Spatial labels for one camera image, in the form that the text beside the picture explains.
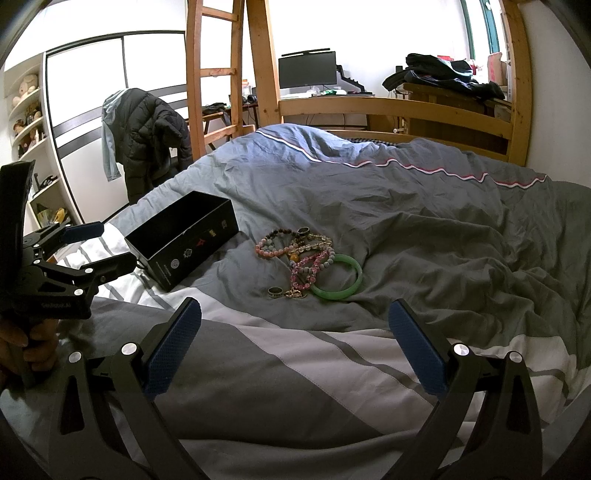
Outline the person's left hand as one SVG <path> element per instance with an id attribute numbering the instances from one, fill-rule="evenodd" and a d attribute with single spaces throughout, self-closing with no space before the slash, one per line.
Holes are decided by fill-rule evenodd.
<path id="1" fill-rule="evenodd" d="M 1 326 L 1 372 L 3 375 L 17 373 L 18 367 L 10 347 L 22 350 L 23 360 L 34 371 L 44 371 L 53 367 L 58 345 L 57 319 L 46 319 L 29 333 L 16 330 L 8 325 Z"/>

